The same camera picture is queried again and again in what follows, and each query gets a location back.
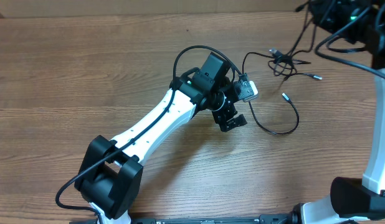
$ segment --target metal connector tip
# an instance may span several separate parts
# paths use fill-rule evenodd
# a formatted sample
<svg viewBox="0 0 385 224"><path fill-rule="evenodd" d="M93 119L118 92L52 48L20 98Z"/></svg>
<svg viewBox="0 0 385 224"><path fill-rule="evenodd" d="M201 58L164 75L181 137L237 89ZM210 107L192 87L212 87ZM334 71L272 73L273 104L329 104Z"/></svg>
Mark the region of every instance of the metal connector tip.
<svg viewBox="0 0 385 224"><path fill-rule="evenodd" d="M275 54L277 52L277 49L275 49L274 47L272 49L269 50L270 53L272 54Z"/></svg>
<svg viewBox="0 0 385 224"><path fill-rule="evenodd" d="M282 93L282 97L284 97L284 100L290 101L290 98L287 96L287 94Z"/></svg>
<svg viewBox="0 0 385 224"><path fill-rule="evenodd" d="M314 75L313 78L317 79L317 80L322 80L323 79L323 77L319 77L318 75Z"/></svg>

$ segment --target black robotic joint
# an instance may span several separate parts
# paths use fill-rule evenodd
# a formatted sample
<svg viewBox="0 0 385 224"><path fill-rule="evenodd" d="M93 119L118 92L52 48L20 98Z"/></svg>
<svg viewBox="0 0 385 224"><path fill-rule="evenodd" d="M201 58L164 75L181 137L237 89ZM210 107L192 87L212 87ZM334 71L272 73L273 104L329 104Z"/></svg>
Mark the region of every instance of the black robotic joint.
<svg viewBox="0 0 385 224"><path fill-rule="evenodd" d="M97 136L88 145L79 173L118 150L115 144L115 141ZM109 219L119 218L130 208L137 197L143 174L143 166L136 156L130 157L121 152L115 161L122 165L119 173L103 163L75 181L75 188L82 197L99 206Z"/></svg>

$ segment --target wooden table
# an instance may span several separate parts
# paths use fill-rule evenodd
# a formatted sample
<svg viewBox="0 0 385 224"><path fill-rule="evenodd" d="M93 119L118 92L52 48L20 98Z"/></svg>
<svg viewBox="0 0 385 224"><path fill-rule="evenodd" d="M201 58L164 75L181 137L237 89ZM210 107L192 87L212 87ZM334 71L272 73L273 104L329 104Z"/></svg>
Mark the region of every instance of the wooden table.
<svg viewBox="0 0 385 224"><path fill-rule="evenodd" d="M148 113L169 87L178 52L204 44L239 67L249 51L286 52L303 13L179 14L56 19L0 19L0 223L67 223L91 212L60 209L60 186L73 177L89 142L123 132ZM309 30L300 48L310 44ZM320 30L317 42L327 34ZM200 67L208 51L182 57L178 73ZM342 55L368 64L370 55ZM209 111L176 130L145 166L131 213L139 217L244 217L289 212L329 194L337 176L360 178L373 134L373 76L314 54L312 65L278 88L267 59L251 56L246 71L260 92L255 123L220 132ZM62 201L86 205L73 187Z"/></svg>

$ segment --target wooden tabletop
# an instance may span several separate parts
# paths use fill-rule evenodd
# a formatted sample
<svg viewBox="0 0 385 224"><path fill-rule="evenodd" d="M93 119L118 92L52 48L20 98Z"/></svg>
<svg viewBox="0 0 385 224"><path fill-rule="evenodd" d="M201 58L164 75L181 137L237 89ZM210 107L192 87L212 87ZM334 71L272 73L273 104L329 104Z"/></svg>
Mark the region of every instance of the wooden tabletop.
<svg viewBox="0 0 385 224"><path fill-rule="evenodd" d="M247 52L287 52L303 13L178 14L0 19L0 223L67 223L91 212L56 206L58 189L80 167L89 142L110 139L139 121L168 90L173 62L190 45L209 45L237 66ZM310 44L311 28L299 49ZM317 43L328 34L318 31ZM178 74L209 54L192 50ZM369 64L367 53L341 55ZM267 59L245 70L260 92L252 104L269 128L295 124L288 136L265 133L246 103L248 124L222 133L209 111L165 140L144 167L131 213L139 217L245 217L289 212L329 194L337 176L361 178L371 150L374 77L319 58L280 88ZM62 201L86 205L73 187Z"/></svg>

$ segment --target wall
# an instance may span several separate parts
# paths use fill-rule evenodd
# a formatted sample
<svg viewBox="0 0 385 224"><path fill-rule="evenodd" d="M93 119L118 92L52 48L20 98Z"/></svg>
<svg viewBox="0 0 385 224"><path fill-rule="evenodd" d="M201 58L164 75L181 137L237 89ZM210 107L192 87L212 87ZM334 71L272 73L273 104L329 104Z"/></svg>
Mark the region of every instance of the wall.
<svg viewBox="0 0 385 224"><path fill-rule="evenodd" d="M292 11L305 0L0 0L6 18Z"/></svg>

